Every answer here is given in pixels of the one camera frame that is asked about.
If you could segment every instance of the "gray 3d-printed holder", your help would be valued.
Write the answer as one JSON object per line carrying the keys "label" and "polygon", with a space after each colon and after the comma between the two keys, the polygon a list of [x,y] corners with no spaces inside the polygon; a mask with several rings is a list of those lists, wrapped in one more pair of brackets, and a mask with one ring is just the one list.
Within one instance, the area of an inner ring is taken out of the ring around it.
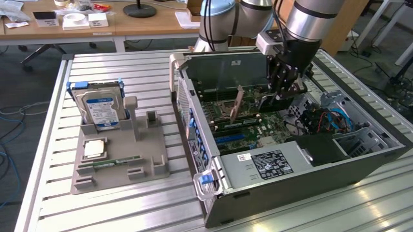
{"label": "gray 3d-printed holder", "polygon": [[[169,177],[161,117],[156,111],[136,116],[137,97],[125,98],[125,108],[132,116],[120,121],[121,129],[98,131],[96,124],[81,126],[71,194]],[[85,145],[94,140],[105,141],[105,151],[100,157],[88,158]]]}

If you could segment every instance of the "white table leg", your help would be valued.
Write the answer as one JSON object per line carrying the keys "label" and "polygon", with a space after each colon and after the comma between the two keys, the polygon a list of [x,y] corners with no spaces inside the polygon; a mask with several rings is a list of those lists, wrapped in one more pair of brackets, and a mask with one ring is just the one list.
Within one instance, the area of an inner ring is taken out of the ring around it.
{"label": "white table leg", "polygon": [[117,47],[117,52],[126,52],[125,50],[125,36],[116,36],[114,37],[114,42],[116,42],[116,47]]}
{"label": "white table leg", "polygon": [[391,29],[394,28],[395,24],[398,23],[400,17],[402,17],[403,14],[406,13],[407,9],[408,9],[408,6],[404,5],[404,6],[400,8],[400,10],[399,10],[399,12],[396,13],[396,15],[394,16],[392,21],[390,22],[387,28],[384,29],[384,31],[382,32],[382,34],[380,34],[378,40],[375,41],[375,44],[374,44],[374,45],[375,45],[376,47],[380,45],[380,43],[382,43],[383,40],[386,39],[387,35],[390,34]]}
{"label": "white table leg", "polygon": [[372,18],[367,28],[364,29],[364,31],[363,31],[363,33],[362,33],[362,35],[360,35],[360,37],[359,37],[359,39],[356,41],[357,47],[360,47],[362,42],[367,38],[367,36],[368,36],[368,34],[370,34],[370,32],[371,32],[371,30],[372,30],[372,28],[374,28],[379,18],[380,18],[380,16],[383,15],[383,13],[384,13],[386,9],[388,8],[388,6],[390,6],[392,1],[394,0],[386,0],[384,3],[382,4],[380,9],[378,10],[378,12],[376,12],[376,14],[375,14],[375,16],[374,16],[374,18]]}
{"label": "white table leg", "polygon": [[396,65],[403,65],[407,61],[407,59],[411,57],[413,53],[413,43],[411,44],[411,46],[408,47],[407,51],[404,52],[404,54],[402,54],[399,60],[396,61]]}

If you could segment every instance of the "wooden desk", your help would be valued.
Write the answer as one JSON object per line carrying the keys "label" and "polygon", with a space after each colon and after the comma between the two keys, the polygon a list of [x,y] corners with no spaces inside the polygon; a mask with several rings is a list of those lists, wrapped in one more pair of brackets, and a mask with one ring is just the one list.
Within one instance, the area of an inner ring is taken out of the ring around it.
{"label": "wooden desk", "polygon": [[[114,11],[117,21],[117,35],[153,35],[153,34],[186,34],[197,33],[198,29],[182,29],[180,26],[174,10],[166,7],[154,5],[157,15],[152,18],[133,18],[124,13],[124,7],[132,2],[117,2]],[[164,2],[162,4],[176,8],[185,8],[186,5],[177,2]]]}
{"label": "wooden desk", "polygon": [[[26,45],[26,44],[65,44],[81,42],[113,41],[118,52],[125,52],[126,40],[141,39],[166,39],[198,37],[197,29],[182,29],[176,18],[176,9],[156,6],[157,16],[146,19],[129,17],[124,13],[124,7],[133,2],[108,2],[113,6],[114,15],[109,15],[109,27],[67,30],[62,29],[62,17],[59,17],[59,27],[38,27],[34,13],[53,11],[63,8],[55,5],[53,0],[39,0],[26,2],[23,12],[31,17],[31,25],[21,28],[9,29],[5,23],[11,23],[10,19],[0,19],[0,45]],[[164,4],[177,8],[185,8],[184,3],[165,2]]]}
{"label": "wooden desk", "polygon": [[[347,0],[345,5],[337,16],[333,28],[324,40],[323,48],[335,55],[345,41],[360,13],[370,0]],[[287,20],[295,0],[285,0],[281,10],[283,18]],[[3,23],[0,25],[0,45],[25,45],[25,44],[63,44],[79,42],[116,42],[117,51],[125,52],[124,42],[126,40],[141,39],[166,39],[166,38],[194,38],[198,37],[198,29],[182,29],[176,18],[176,9],[158,5],[154,7],[158,13],[152,18],[133,18],[124,13],[124,7],[133,2],[109,2],[113,6],[116,15],[109,15],[110,26],[104,28],[65,31],[62,26],[39,28],[34,19],[33,12],[53,11],[58,8],[53,0],[39,0],[38,2],[26,2],[23,11],[31,16],[31,25],[9,29]],[[176,8],[185,8],[184,3],[164,2],[162,4]]]}

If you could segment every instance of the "motherboard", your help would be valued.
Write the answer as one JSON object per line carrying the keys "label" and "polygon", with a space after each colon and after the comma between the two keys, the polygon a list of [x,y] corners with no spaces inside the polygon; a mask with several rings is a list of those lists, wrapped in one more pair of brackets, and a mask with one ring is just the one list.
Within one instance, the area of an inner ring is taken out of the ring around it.
{"label": "motherboard", "polygon": [[221,155],[281,144],[292,137],[280,113],[260,111],[263,98],[268,95],[260,87],[247,89],[233,122],[232,111],[237,99],[202,102]]}

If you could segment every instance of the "power supply label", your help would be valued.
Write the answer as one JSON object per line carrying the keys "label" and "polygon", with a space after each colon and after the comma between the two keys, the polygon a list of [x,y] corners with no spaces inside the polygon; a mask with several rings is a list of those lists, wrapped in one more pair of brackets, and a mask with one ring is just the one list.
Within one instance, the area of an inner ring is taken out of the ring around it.
{"label": "power supply label", "polygon": [[265,180],[295,172],[280,150],[255,155],[252,158]]}

